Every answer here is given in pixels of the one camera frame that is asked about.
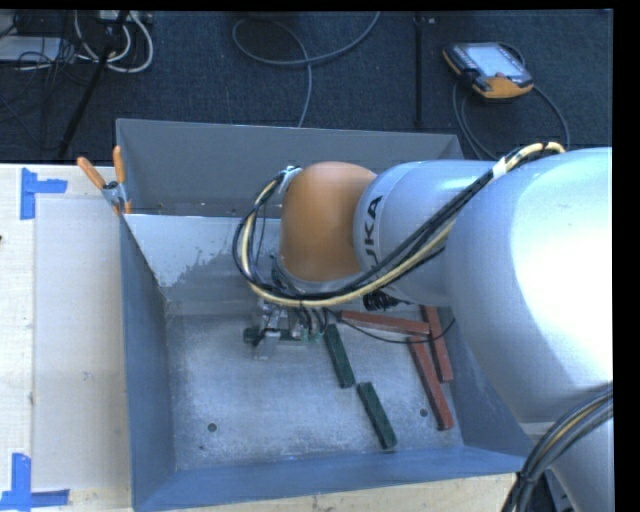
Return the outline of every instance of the blue tape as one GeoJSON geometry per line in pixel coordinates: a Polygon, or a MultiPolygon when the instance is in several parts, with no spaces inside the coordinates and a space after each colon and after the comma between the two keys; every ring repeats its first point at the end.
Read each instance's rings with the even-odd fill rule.
{"type": "Polygon", "coordinates": [[[23,167],[20,219],[33,219],[36,216],[36,194],[62,194],[66,190],[67,182],[65,180],[38,181],[38,175],[35,172],[23,167]]]}
{"type": "Polygon", "coordinates": [[[11,456],[11,490],[0,496],[0,510],[30,512],[33,507],[66,505],[69,489],[52,492],[31,492],[31,459],[21,453],[11,456]]]}

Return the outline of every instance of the electronic device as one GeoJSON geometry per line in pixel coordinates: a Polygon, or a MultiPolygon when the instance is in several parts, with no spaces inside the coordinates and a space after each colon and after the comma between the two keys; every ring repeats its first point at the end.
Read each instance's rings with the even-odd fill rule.
{"type": "Polygon", "coordinates": [[[455,43],[442,53],[453,71],[483,98],[517,98],[533,89],[529,71],[499,43],[455,43]]]}

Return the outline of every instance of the gray bin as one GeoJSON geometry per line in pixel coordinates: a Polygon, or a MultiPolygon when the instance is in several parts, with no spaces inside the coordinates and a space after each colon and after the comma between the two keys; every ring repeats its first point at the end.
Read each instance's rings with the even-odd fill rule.
{"type": "MultiPolygon", "coordinates": [[[[282,344],[259,360],[243,342],[257,298],[235,269],[229,233],[264,182],[322,160],[379,173],[462,159],[454,135],[120,119],[116,138],[133,203],[121,255],[136,511],[520,470],[531,442],[455,324],[447,334],[455,378],[443,384],[455,427],[446,431],[406,346],[340,326],[356,381],[374,385],[397,436],[387,450],[355,386],[339,386],[324,344],[282,344]]],[[[277,212],[267,249],[277,243],[277,212]]],[[[450,311],[441,318],[446,325],[450,311]]]]}

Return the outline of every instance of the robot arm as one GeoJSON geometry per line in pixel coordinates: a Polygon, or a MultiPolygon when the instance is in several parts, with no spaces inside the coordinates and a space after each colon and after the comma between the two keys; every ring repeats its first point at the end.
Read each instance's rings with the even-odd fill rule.
{"type": "MultiPolygon", "coordinates": [[[[284,191],[267,281],[252,241],[283,179],[238,228],[237,264],[254,292],[317,310],[375,293],[450,307],[518,421],[564,421],[574,434],[590,425],[551,468],[577,511],[613,510],[612,397],[600,394],[613,382],[611,148],[534,144],[497,163],[407,162],[377,176],[314,164],[284,191]]],[[[567,438],[551,434],[553,454],[567,438]]]]}

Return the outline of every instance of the black cable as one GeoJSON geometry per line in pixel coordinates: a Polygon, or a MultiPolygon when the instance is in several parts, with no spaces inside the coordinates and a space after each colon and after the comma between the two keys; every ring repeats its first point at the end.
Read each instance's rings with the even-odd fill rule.
{"type": "Polygon", "coordinates": [[[320,64],[320,63],[328,62],[329,60],[331,60],[333,58],[336,58],[336,57],[338,57],[340,55],[343,55],[344,53],[346,53],[347,51],[349,51],[350,49],[355,47],[357,44],[360,43],[360,41],[362,41],[367,35],[369,35],[371,30],[373,30],[373,27],[378,22],[379,17],[380,17],[380,11],[378,11],[376,13],[376,15],[374,16],[373,21],[365,29],[365,31],[358,38],[356,38],[353,42],[351,42],[347,46],[345,46],[343,48],[340,48],[339,50],[336,50],[334,52],[330,52],[330,53],[325,54],[325,55],[318,55],[316,57],[309,57],[309,55],[307,53],[307,50],[304,47],[304,44],[302,43],[300,38],[291,29],[289,29],[286,25],[284,25],[284,24],[282,24],[282,23],[280,23],[278,21],[270,20],[270,19],[258,20],[258,21],[268,21],[271,24],[276,25],[276,26],[280,27],[282,30],[284,30],[285,32],[287,32],[295,40],[295,42],[297,43],[298,47],[302,51],[302,54],[304,55],[304,59],[300,59],[300,60],[286,61],[286,60],[265,59],[263,57],[259,57],[258,55],[255,55],[255,54],[249,52],[248,50],[246,50],[242,46],[242,44],[240,44],[240,41],[238,40],[238,34],[237,33],[238,33],[238,28],[250,18],[242,18],[242,19],[238,20],[233,25],[233,28],[231,30],[231,37],[232,37],[233,42],[235,43],[236,47],[242,53],[244,53],[247,57],[250,57],[250,58],[252,58],[252,59],[254,59],[254,60],[258,61],[258,62],[261,62],[263,64],[272,65],[272,66],[282,66],[282,67],[305,66],[306,67],[306,70],[307,70],[307,94],[306,94],[306,97],[305,97],[305,102],[304,102],[304,105],[303,105],[302,114],[300,115],[300,119],[298,120],[298,124],[297,124],[297,128],[301,128],[302,125],[304,124],[304,120],[305,120],[305,118],[307,116],[307,111],[309,109],[309,104],[311,102],[311,92],[312,92],[312,89],[313,89],[312,66],[314,64],[320,64]]]}
{"type": "Polygon", "coordinates": [[[505,500],[502,512],[526,511],[528,500],[543,472],[578,439],[613,415],[613,386],[608,386],[560,417],[533,448],[518,480],[505,500]]]}
{"type": "MultiPolygon", "coordinates": [[[[492,177],[493,177],[493,170],[489,169],[483,175],[478,177],[473,183],[471,183],[469,186],[467,186],[464,190],[462,190],[461,192],[456,194],[456,196],[453,199],[451,199],[448,203],[446,203],[442,208],[440,208],[440,210],[438,210],[438,212],[436,212],[435,215],[433,215],[432,217],[427,219],[427,221],[425,221],[420,228],[418,228],[403,243],[401,243],[394,251],[392,251],[382,261],[380,261],[378,263],[378,265],[374,266],[372,269],[368,270],[367,272],[364,272],[363,274],[361,274],[360,276],[358,276],[357,278],[352,280],[347,285],[339,288],[338,290],[333,290],[333,291],[330,291],[330,292],[314,293],[314,294],[302,294],[302,293],[300,293],[300,294],[294,294],[294,295],[286,293],[282,289],[275,289],[275,292],[280,297],[283,297],[283,298],[293,298],[295,300],[303,300],[303,299],[314,300],[314,299],[331,298],[331,297],[334,297],[336,295],[343,294],[343,293],[349,293],[349,292],[357,289],[358,286],[361,285],[363,282],[365,282],[367,279],[369,279],[372,276],[377,275],[378,273],[380,273],[390,263],[392,263],[400,255],[402,255],[402,253],[405,250],[409,249],[408,253],[404,255],[404,257],[400,261],[400,263],[402,261],[406,261],[406,259],[409,258],[412,254],[415,254],[415,252],[424,243],[426,243],[427,240],[429,238],[431,238],[433,236],[433,234],[438,231],[438,229],[440,229],[442,227],[442,225],[446,222],[446,220],[451,218],[452,216],[454,216],[460,209],[462,209],[464,207],[464,205],[466,205],[467,202],[470,201],[471,198],[492,179],[492,177]]],[[[278,179],[281,181],[283,178],[284,178],[284,175],[282,173],[280,173],[278,175],[278,179]]],[[[259,208],[260,206],[262,206],[263,204],[266,203],[266,201],[275,192],[275,189],[276,189],[276,187],[273,187],[273,189],[271,190],[270,194],[265,194],[263,196],[260,204],[259,205],[254,205],[253,208],[240,221],[240,223],[238,224],[238,226],[236,228],[236,232],[234,234],[233,250],[232,250],[234,261],[236,262],[236,266],[238,267],[238,269],[240,270],[242,275],[246,279],[248,279],[251,283],[253,283],[254,285],[259,286],[263,290],[267,290],[267,291],[270,291],[270,292],[274,292],[274,286],[273,285],[264,282],[264,280],[262,280],[261,282],[258,282],[255,278],[253,278],[252,276],[249,276],[243,270],[242,265],[240,263],[240,257],[237,254],[237,251],[238,251],[238,240],[239,240],[240,232],[242,231],[242,229],[244,227],[244,224],[246,223],[247,219],[249,218],[250,215],[252,215],[255,211],[257,211],[257,208],[259,208]]],[[[249,257],[251,258],[251,254],[252,254],[251,245],[248,248],[248,254],[249,254],[249,257]]]]}
{"type": "Polygon", "coordinates": [[[423,340],[416,340],[416,341],[393,340],[393,339],[390,339],[390,338],[384,338],[382,336],[377,336],[377,335],[375,335],[373,333],[370,333],[369,331],[367,331],[365,329],[362,329],[362,328],[358,327],[357,325],[353,325],[351,322],[348,322],[348,321],[344,320],[338,313],[336,313],[335,311],[333,311],[330,308],[322,308],[322,309],[325,312],[328,312],[329,314],[333,315],[334,318],[336,319],[336,322],[338,322],[340,324],[344,324],[347,327],[349,327],[349,328],[351,328],[351,329],[353,329],[355,331],[358,331],[358,332],[360,332],[362,334],[365,334],[366,336],[369,336],[370,338],[374,338],[374,339],[379,340],[379,341],[384,341],[385,343],[393,343],[393,344],[396,344],[396,345],[418,345],[418,344],[429,343],[431,341],[438,340],[440,338],[443,338],[444,335],[447,332],[449,332],[449,329],[451,329],[451,327],[453,327],[453,324],[456,321],[455,318],[454,318],[451,321],[451,323],[447,326],[447,328],[444,331],[442,331],[442,334],[439,334],[438,336],[435,336],[435,337],[429,336],[429,337],[427,337],[427,338],[425,338],[423,340]]]}
{"type": "Polygon", "coordinates": [[[59,159],[64,158],[64,155],[67,152],[67,149],[69,148],[69,144],[71,143],[71,140],[75,135],[78,125],[80,124],[80,120],[84,115],[84,111],[87,107],[87,104],[89,103],[89,100],[93,95],[93,91],[98,85],[98,80],[100,79],[100,76],[102,75],[102,72],[104,71],[107,65],[107,60],[109,59],[111,51],[115,47],[117,37],[122,31],[122,27],[124,26],[124,23],[128,16],[129,16],[128,9],[122,9],[118,11],[118,17],[116,18],[116,21],[113,25],[113,30],[111,29],[111,25],[107,27],[107,42],[105,43],[104,48],[102,50],[102,55],[100,56],[98,65],[93,75],[91,76],[91,80],[89,80],[89,84],[85,88],[85,91],[84,91],[84,94],[82,95],[82,99],[80,100],[80,103],[78,104],[78,106],[76,107],[76,110],[71,116],[71,120],[69,121],[69,124],[67,126],[67,129],[64,132],[64,135],[62,136],[62,139],[60,140],[60,149],[58,150],[59,159]]]}

